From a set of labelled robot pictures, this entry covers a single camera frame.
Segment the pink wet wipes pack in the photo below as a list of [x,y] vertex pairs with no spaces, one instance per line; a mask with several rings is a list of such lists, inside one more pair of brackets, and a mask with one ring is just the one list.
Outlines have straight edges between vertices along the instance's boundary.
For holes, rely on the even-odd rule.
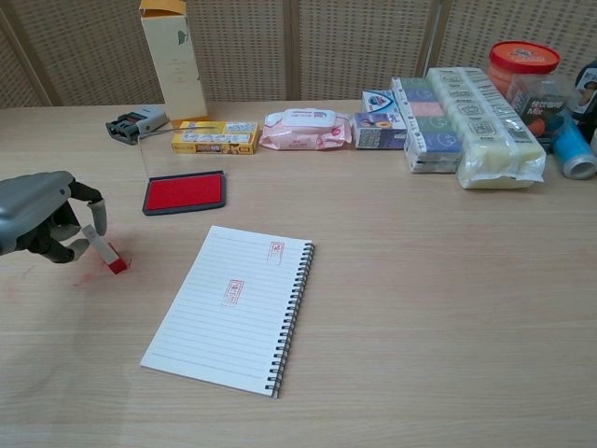
[[352,140],[347,116],[328,109],[288,108],[264,119],[259,144],[273,150],[331,150]]

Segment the red ink pad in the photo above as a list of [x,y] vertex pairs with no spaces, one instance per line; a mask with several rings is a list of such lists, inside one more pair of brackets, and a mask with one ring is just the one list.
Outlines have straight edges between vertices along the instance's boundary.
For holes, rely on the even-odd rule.
[[221,208],[227,199],[222,170],[202,170],[194,154],[177,153],[172,140],[192,127],[160,129],[137,138],[147,184],[142,211],[148,217]]

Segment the flat yellow printed box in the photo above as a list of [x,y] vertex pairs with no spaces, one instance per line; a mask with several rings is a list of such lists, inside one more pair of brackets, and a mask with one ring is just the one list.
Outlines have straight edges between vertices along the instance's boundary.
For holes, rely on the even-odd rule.
[[243,121],[183,121],[174,132],[172,149],[179,154],[253,155],[258,124]]

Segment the pale yellow wrapped pack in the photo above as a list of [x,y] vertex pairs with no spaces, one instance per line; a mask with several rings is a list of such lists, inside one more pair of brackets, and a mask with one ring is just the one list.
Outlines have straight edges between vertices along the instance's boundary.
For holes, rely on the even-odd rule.
[[543,181],[547,154],[488,76],[474,67],[427,71],[463,146],[463,189],[524,189]]

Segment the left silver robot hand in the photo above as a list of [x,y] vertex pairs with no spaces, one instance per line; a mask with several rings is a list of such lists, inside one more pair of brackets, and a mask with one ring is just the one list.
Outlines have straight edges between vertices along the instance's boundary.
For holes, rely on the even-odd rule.
[[77,239],[62,244],[81,231],[69,203],[87,204],[94,229],[104,236],[107,214],[104,197],[66,171],[21,175],[0,181],[0,256],[29,251],[57,264],[76,261],[90,242]]

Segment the grey self-inking date stamper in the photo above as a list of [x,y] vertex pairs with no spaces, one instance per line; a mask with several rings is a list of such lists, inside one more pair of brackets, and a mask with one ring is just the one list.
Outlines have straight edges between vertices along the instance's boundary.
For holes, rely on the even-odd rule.
[[152,133],[167,122],[168,117],[162,108],[143,105],[107,122],[105,128],[113,139],[134,146],[141,135]]

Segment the tall yellow carton box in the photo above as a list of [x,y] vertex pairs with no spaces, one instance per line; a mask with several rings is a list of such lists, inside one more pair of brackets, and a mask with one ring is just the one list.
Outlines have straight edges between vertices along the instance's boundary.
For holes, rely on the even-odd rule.
[[174,122],[207,118],[186,1],[141,0],[139,13],[167,116]]

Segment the small red stamp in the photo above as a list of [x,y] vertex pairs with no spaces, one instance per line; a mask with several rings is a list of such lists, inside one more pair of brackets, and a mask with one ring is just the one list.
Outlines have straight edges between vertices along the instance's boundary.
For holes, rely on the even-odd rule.
[[92,225],[83,227],[81,231],[113,274],[122,273],[129,268],[119,252]]

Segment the small purple box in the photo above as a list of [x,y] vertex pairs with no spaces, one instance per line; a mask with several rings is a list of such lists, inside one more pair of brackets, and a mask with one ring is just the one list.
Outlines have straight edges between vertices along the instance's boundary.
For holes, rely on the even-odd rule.
[[359,112],[353,119],[356,149],[401,150],[407,128],[400,114]]

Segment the blue cylindrical tube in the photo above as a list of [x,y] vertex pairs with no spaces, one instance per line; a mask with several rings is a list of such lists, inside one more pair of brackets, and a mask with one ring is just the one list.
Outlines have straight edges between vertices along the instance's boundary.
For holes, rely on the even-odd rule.
[[559,117],[562,126],[555,132],[552,152],[562,175],[572,180],[587,180],[597,174],[597,156],[565,108]]

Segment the white spiral notebook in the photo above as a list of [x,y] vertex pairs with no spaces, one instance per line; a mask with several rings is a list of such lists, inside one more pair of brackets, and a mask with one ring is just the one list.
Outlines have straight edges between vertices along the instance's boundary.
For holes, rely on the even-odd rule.
[[211,227],[141,366],[278,397],[313,253],[309,240]]

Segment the wicker folding screen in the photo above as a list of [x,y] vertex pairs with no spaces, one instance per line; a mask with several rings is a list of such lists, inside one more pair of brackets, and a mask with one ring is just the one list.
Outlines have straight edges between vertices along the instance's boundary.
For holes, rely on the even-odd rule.
[[[160,102],[140,1],[0,0],[0,108]],[[597,0],[184,1],[210,102],[355,99],[506,40],[597,59]]]

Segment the clear jar orange lid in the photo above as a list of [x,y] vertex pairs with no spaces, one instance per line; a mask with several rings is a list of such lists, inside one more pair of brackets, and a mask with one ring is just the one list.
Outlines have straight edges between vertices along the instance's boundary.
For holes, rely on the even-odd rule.
[[556,50],[519,40],[498,42],[489,54],[490,80],[545,147],[563,126],[572,92],[570,82],[555,73],[560,61]]

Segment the multicolour pocket tissue pack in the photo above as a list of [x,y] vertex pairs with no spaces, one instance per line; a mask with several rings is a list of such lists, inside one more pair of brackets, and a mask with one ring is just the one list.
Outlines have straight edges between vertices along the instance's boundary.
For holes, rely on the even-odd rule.
[[422,77],[394,77],[392,91],[405,122],[404,151],[415,174],[454,174],[463,147],[430,83]]

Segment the white blue shield box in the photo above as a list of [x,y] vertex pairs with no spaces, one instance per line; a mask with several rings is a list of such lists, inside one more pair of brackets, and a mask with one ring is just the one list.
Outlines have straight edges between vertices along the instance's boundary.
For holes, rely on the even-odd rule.
[[396,98],[389,90],[362,91],[362,111],[366,113],[395,114],[398,112]]

